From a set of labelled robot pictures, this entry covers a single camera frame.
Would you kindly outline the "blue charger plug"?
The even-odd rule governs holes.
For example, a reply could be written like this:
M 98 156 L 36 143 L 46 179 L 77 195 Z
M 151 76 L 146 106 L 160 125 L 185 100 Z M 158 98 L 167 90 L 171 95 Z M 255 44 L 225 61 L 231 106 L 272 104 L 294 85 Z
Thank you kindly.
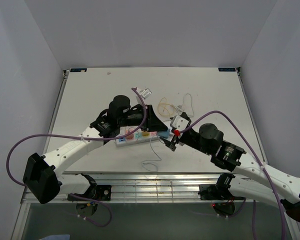
M 160 138 L 168 139 L 171 136 L 171 130 L 168 128 L 166 131 L 158 131 L 157 135 Z

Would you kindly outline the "yellow charger plug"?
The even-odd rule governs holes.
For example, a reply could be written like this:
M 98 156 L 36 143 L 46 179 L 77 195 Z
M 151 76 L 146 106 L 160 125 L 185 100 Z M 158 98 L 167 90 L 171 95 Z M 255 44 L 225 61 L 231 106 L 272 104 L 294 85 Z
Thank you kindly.
M 141 135 L 142 135 L 142 137 L 149 137 L 150 136 L 150 132 L 148 132 L 148 131 L 141 131 Z

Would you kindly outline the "white colourful power strip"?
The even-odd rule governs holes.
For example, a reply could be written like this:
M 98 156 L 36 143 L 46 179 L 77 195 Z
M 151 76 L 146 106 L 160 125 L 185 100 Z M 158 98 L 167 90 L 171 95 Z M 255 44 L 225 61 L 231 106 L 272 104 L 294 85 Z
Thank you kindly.
M 164 124 L 167 126 L 167 129 L 171 130 L 170 136 L 172 135 L 172 128 L 170 127 L 170 123 L 168 121 L 164 122 Z M 148 137 L 142 137 L 141 135 L 142 130 L 138 130 L 134 132 L 134 139 L 133 140 L 126 140 L 125 137 L 121 137 L 119 139 L 115 140 L 116 147 L 125 147 L 125 146 L 132 146 L 136 144 L 143 144 L 143 143 L 149 143 L 149 142 L 155 142 L 159 141 L 160 137 L 157 135 L 156 131 L 150 132 L 150 136 Z

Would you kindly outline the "pink charger plug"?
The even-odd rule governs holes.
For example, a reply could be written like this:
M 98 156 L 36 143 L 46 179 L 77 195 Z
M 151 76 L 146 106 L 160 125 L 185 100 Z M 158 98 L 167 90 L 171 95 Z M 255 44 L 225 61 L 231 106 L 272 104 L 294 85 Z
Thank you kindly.
M 135 134 L 133 133 L 134 128 L 128 128 L 125 133 L 127 134 L 127 136 L 125 137 L 125 139 L 127 141 L 133 140 L 135 138 Z

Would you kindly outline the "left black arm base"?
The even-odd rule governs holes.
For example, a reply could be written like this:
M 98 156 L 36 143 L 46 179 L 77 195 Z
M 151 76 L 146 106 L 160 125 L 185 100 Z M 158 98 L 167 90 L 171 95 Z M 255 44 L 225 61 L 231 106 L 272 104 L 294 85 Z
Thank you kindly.
M 98 201 L 111 200 L 111 191 L 112 191 L 111 185 L 98 185 L 96 180 L 87 174 L 81 174 L 80 176 L 84 177 L 84 179 L 88 181 L 89 187 L 84 193 L 77 193 L 77 192 L 71 193 L 71 196 L 68 195 L 67 197 L 68 201 L 79 200 L 78 197 L 98 200 Z

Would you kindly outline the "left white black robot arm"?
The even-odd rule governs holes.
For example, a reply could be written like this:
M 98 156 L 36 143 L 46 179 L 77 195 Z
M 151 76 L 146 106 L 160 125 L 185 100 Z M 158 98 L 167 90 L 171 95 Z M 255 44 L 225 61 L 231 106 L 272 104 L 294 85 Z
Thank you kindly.
M 87 174 L 65 175 L 72 164 L 89 152 L 107 144 L 122 127 L 140 126 L 144 132 L 163 132 L 168 128 L 156 116 L 151 105 L 131 106 L 125 95 L 117 95 L 78 139 L 44 155 L 32 154 L 26 164 L 23 183 L 41 204 L 59 194 L 71 194 L 85 200 L 97 198 L 97 183 Z

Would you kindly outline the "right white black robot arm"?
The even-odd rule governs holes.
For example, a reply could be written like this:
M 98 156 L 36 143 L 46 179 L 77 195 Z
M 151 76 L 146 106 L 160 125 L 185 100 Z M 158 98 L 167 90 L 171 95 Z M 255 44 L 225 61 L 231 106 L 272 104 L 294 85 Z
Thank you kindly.
M 172 151 L 186 145 L 211 157 L 218 168 L 227 170 L 218 179 L 216 194 L 227 199 L 239 196 L 283 207 L 285 213 L 300 223 L 300 177 L 282 172 L 243 148 L 224 140 L 222 131 L 205 123 L 198 131 L 186 113 L 175 116 L 170 124 L 173 137 L 163 139 Z

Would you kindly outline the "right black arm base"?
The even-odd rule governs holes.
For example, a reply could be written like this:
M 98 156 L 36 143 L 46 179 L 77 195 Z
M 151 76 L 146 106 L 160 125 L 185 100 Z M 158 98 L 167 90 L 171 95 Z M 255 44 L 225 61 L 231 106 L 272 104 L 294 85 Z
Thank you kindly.
M 243 200 L 244 197 L 233 195 L 230 192 L 231 183 L 234 178 L 235 176 L 231 173 L 222 173 L 215 184 L 200 184 L 198 192 L 200 199 L 220 201 Z

